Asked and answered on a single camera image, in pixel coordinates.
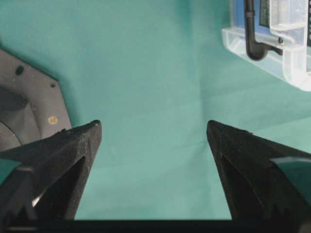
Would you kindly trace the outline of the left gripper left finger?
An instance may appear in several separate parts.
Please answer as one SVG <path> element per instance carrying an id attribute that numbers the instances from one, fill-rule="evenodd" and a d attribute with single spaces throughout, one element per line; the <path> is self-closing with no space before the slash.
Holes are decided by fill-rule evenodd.
<path id="1" fill-rule="evenodd" d="M 0 184 L 0 218 L 74 219 L 102 141 L 94 120 L 51 137 L 2 151 L 17 162 Z"/>

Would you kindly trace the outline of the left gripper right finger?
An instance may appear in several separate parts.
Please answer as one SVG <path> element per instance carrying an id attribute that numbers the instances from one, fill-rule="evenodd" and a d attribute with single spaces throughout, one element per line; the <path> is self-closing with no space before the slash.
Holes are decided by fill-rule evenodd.
<path id="1" fill-rule="evenodd" d="M 305 164 L 307 152 L 258 137 L 215 120 L 207 123 L 207 141 L 233 219 L 273 215 L 310 220 L 311 205 L 276 162 Z"/>

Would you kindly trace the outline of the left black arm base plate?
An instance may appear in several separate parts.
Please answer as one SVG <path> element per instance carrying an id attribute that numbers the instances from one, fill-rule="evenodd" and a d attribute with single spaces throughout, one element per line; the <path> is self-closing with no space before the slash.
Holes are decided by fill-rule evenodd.
<path id="1" fill-rule="evenodd" d="M 0 50 L 1 151 L 72 128 L 59 81 Z"/>

